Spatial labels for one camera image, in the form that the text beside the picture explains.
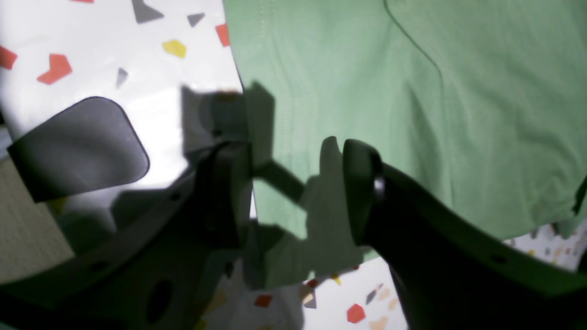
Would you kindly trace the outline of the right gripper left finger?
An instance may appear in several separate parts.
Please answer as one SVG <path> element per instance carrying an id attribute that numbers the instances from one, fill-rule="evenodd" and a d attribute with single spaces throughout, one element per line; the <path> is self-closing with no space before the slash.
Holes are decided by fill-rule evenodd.
<path id="1" fill-rule="evenodd" d="M 17 330 L 191 330 L 247 242 L 251 151 L 224 142 L 128 228 L 48 271 L 1 286 Z"/>

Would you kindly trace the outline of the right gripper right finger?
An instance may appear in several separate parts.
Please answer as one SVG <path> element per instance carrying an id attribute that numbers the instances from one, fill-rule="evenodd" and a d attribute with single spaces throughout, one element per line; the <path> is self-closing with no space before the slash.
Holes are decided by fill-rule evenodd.
<path id="1" fill-rule="evenodd" d="M 343 176 L 354 242 L 388 264 L 410 330 L 584 330 L 586 276 L 504 245 L 349 139 Z"/>

